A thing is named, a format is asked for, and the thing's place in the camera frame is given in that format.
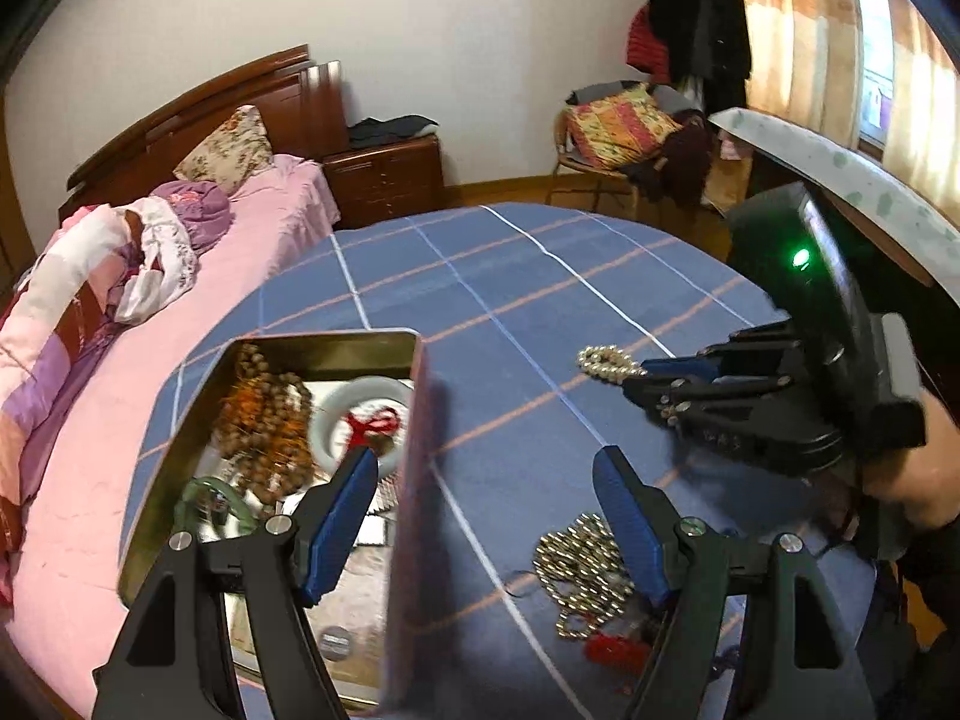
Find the person's right hand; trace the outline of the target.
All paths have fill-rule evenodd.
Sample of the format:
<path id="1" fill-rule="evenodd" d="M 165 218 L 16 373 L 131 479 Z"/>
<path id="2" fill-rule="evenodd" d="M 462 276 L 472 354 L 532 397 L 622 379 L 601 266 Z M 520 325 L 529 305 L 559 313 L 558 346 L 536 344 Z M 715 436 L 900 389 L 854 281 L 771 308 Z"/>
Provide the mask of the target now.
<path id="1" fill-rule="evenodd" d="M 887 504 L 900 504 L 915 527 L 935 530 L 958 517 L 960 439 L 947 408 L 928 390 L 921 395 L 926 444 L 867 463 L 862 489 Z"/>

